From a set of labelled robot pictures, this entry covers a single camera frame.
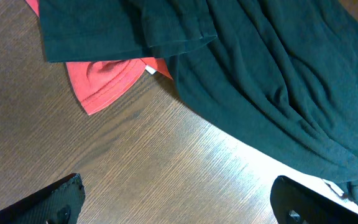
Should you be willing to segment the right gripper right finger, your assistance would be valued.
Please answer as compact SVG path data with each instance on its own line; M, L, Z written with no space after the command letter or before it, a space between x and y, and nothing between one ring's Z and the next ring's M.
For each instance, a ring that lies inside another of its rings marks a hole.
M270 204L278 224L358 224L358 214L284 176L271 188Z

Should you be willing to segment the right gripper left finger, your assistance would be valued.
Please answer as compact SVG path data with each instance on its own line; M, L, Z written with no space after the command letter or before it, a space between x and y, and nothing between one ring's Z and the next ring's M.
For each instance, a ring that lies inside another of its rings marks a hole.
M0 224L76 224L85 198L81 175L72 173L0 210Z

